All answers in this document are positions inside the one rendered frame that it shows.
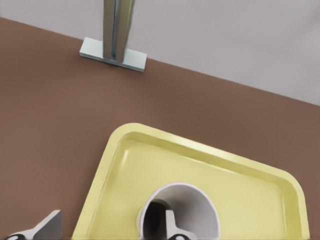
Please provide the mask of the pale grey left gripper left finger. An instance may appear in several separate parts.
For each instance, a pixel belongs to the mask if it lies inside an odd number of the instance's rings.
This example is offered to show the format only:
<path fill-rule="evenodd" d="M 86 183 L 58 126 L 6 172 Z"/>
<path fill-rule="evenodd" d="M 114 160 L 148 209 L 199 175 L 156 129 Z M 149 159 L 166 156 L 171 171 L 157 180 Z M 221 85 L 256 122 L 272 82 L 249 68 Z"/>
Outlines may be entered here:
<path fill-rule="evenodd" d="M 54 210 L 35 227 L 15 232 L 5 240 L 60 240 L 62 237 L 62 210 Z"/>

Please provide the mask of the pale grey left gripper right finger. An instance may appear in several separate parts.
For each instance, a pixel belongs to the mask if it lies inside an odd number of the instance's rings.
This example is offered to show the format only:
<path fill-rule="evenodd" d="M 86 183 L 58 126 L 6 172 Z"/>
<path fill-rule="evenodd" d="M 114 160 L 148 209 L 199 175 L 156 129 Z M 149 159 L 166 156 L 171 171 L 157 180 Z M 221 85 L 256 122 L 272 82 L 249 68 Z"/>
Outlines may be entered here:
<path fill-rule="evenodd" d="M 165 217 L 167 240 L 196 240 L 194 233 L 177 227 L 175 214 L 172 210 L 166 210 Z"/>

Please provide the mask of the white IKEA cup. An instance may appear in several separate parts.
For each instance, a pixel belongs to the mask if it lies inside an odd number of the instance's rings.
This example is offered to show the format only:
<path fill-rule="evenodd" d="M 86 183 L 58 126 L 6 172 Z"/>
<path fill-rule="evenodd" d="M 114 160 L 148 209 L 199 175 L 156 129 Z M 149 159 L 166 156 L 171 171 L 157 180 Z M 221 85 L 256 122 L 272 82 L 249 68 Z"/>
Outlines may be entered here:
<path fill-rule="evenodd" d="M 158 188 L 139 210 L 139 240 L 167 240 L 166 210 L 174 212 L 177 227 L 194 233 L 195 240 L 221 238 L 221 223 L 212 200 L 192 184 L 173 182 Z"/>

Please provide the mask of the pale yellow tray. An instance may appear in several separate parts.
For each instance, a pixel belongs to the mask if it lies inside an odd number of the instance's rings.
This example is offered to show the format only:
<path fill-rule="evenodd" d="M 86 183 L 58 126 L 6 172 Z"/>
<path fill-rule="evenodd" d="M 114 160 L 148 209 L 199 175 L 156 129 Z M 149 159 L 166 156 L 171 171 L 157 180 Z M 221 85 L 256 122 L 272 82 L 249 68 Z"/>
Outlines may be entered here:
<path fill-rule="evenodd" d="M 111 135 L 72 240 L 138 240 L 138 216 L 170 183 L 207 194 L 223 240 L 310 238 L 305 195 L 288 172 L 140 123 Z"/>

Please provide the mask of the silver post foot plate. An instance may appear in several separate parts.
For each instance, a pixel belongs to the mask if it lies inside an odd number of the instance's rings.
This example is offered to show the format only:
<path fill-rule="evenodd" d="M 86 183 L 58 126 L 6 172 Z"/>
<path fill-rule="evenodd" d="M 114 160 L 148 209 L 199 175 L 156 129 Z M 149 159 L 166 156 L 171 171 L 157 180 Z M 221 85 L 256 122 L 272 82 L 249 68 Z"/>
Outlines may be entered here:
<path fill-rule="evenodd" d="M 79 51 L 79 55 L 96 61 L 124 67 L 127 69 L 144 72 L 147 61 L 147 54 L 127 48 L 123 62 L 103 58 L 103 42 L 85 37 Z"/>

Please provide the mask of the silver frame post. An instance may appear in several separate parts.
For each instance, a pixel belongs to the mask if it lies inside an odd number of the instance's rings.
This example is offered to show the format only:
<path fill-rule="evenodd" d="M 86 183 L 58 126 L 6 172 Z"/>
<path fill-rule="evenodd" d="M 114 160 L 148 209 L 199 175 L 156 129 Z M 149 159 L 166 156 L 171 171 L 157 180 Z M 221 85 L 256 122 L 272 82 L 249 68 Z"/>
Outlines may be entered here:
<path fill-rule="evenodd" d="M 103 0 L 102 56 L 122 63 L 127 50 L 135 0 Z"/>

